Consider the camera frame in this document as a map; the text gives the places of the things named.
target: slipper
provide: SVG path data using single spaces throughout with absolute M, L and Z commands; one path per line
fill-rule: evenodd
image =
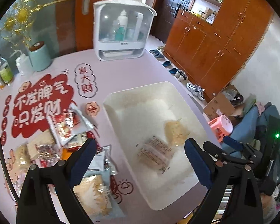
M 163 56 L 163 54 L 161 54 L 161 53 L 155 54 L 154 57 L 158 60 L 164 60 L 165 59 L 165 56 Z
M 174 75 L 177 72 L 176 68 L 172 68 L 171 70 L 169 70 L 169 73 Z
M 152 53 L 153 55 L 160 53 L 157 49 L 150 49 L 149 52 Z
M 168 67 L 170 65 L 171 65 L 171 61 L 168 61 L 168 60 L 163 63 L 163 66 L 165 66 L 165 67 Z

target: table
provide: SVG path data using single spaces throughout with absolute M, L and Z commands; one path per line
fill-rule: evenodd
M 178 222 L 199 205 L 207 189 L 198 183 L 165 209 L 150 209 L 123 160 L 123 152 L 102 106 L 110 93 L 163 81 L 169 81 L 176 87 L 201 122 L 209 140 L 219 146 L 205 118 L 181 83 L 149 52 L 145 51 L 144 55 L 137 59 L 102 62 L 91 49 L 58 57 L 49 68 L 35 72 L 30 78 L 17 75 L 10 86 L 0 90 L 0 129 L 6 161 L 11 158 L 11 149 L 28 142 L 39 135 L 41 130 L 48 128 L 43 117 L 49 111 L 62 112 L 72 101 L 84 111 L 87 103 L 96 102 L 101 110 L 92 118 L 98 127 L 95 137 L 100 146 L 112 145 L 111 158 L 119 172 L 113 179 L 112 190 L 126 215 L 124 218 L 101 223 Z M 0 210 L 13 224 L 16 219 L 16 206 L 6 186 L 0 164 Z M 52 199 L 60 220 L 68 223 L 57 196 L 52 195 Z

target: brown lid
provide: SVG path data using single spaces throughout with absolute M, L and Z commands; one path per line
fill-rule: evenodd
M 37 49 L 43 47 L 44 44 L 45 44 L 44 41 L 39 41 L 39 42 L 35 43 L 34 45 L 32 45 L 32 46 L 29 48 L 29 50 L 30 50 L 31 52 L 32 52 L 32 51 L 35 51 L 35 50 L 37 50 Z

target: teal canister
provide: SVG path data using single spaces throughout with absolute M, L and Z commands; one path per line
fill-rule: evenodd
M 35 43 L 29 48 L 30 60 L 35 71 L 43 71 L 51 65 L 52 60 L 44 41 Z

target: cabinet door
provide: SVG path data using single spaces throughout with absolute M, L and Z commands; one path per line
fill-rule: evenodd
M 220 56 L 224 45 L 221 45 L 206 35 L 192 59 L 190 65 L 185 66 L 185 70 L 189 75 L 200 84 L 209 69 L 213 66 L 216 59 Z
M 214 65 L 201 80 L 200 86 L 212 99 L 230 82 L 241 66 L 242 63 L 235 59 L 232 52 L 223 49 Z
M 176 18 L 170 30 L 169 37 L 166 42 L 165 52 L 175 59 L 178 47 L 188 29 L 189 24 L 181 19 Z
M 250 0 L 224 0 L 213 26 L 229 38 L 241 21 Z
M 266 0 L 251 0 L 232 35 L 237 50 L 251 54 L 272 18 L 273 10 Z
M 176 61 L 184 69 L 186 67 L 189 67 L 190 62 L 193 56 L 196 54 L 204 37 L 204 32 L 190 24 L 188 30 L 186 31 L 184 39 L 182 40 L 178 48 L 176 55 Z

